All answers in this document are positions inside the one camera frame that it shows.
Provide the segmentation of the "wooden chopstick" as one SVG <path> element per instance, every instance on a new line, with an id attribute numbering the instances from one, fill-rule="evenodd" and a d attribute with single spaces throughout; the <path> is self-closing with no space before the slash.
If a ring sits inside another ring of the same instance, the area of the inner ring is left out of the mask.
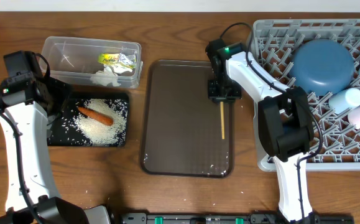
<path id="1" fill-rule="evenodd" d="M 220 108 L 220 122 L 221 122 L 221 139 L 225 139 L 225 127 L 224 127 L 224 102 L 220 101 L 219 103 Z"/>

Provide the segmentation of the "white paper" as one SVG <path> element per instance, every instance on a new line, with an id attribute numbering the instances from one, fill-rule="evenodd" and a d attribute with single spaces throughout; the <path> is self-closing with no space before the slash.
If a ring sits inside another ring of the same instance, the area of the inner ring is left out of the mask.
<path id="1" fill-rule="evenodd" d="M 98 71 L 90 77 L 93 84 L 108 86 L 112 84 L 113 87 L 118 87 L 121 84 L 118 82 L 118 74 L 109 71 Z"/>
<path id="2" fill-rule="evenodd" d="M 117 76 L 130 77 L 133 75 L 133 69 L 122 65 L 105 65 L 104 71 Z"/>

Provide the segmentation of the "orange carrot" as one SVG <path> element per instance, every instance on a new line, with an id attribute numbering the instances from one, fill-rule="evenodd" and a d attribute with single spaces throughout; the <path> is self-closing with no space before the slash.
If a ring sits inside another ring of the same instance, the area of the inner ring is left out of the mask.
<path id="1" fill-rule="evenodd" d="M 106 126 L 112 126 L 114 124 L 113 119 L 105 114 L 84 107 L 78 107 L 77 109 L 80 113 L 84 114 L 85 116 L 94 119 Z"/>

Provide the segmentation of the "green and silver wrapper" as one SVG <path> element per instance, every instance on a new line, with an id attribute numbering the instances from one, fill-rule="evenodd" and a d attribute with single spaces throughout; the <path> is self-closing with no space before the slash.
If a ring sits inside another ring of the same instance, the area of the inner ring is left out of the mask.
<path id="1" fill-rule="evenodd" d="M 98 63 L 103 65 L 121 65 L 127 68 L 136 67 L 136 56 L 125 55 L 123 53 L 118 54 L 100 54 L 98 56 Z"/>

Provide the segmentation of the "large blue plate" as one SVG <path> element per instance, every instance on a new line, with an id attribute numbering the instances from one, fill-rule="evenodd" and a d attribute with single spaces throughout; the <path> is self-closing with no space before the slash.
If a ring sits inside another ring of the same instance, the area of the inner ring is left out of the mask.
<path id="1" fill-rule="evenodd" d="M 294 85 L 317 96 L 336 94 L 353 79 L 353 57 L 346 47 L 333 40 L 318 39 L 303 44 L 291 62 L 288 75 L 295 79 Z"/>

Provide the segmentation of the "light blue plastic cup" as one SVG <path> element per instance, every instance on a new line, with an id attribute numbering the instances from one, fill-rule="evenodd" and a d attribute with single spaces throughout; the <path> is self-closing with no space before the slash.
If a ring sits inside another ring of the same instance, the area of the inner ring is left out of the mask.
<path id="1" fill-rule="evenodd" d="M 343 90 L 329 99 L 329 107 L 336 114 L 340 114 L 345 110 L 353 109 L 360 106 L 360 90 L 357 88 L 348 88 Z"/>

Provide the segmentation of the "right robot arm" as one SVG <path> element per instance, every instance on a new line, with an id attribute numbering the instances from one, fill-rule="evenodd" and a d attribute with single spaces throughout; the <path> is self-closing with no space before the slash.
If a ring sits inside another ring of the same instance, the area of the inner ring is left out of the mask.
<path id="1" fill-rule="evenodd" d="M 215 75 L 208 82 L 208 98 L 223 107 L 241 97 L 241 90 L 255 102 L 257 137 L 274 160 L 279 183 L 279 212 L 286 223 L 313 223 L 308 199 L 306 159 L 313 139 L 314 117 L 307 94 L 270 76 L 241 43 L 209 42 L 206 54 Z"/>

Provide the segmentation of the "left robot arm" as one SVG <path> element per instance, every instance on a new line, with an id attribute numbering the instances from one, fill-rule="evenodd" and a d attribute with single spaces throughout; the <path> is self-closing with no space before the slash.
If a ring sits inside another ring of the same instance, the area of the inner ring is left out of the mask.
<path id="1" fill-rule="evenodd" d="M 48 117 L 65 107 L 72 88 L 30 74 L 0 84 L 0 124 L 9 170 L 6 213 L 0 223 L 110 223 L 105 206 L 82 209 L 61 198 L 47 145 Z"/>

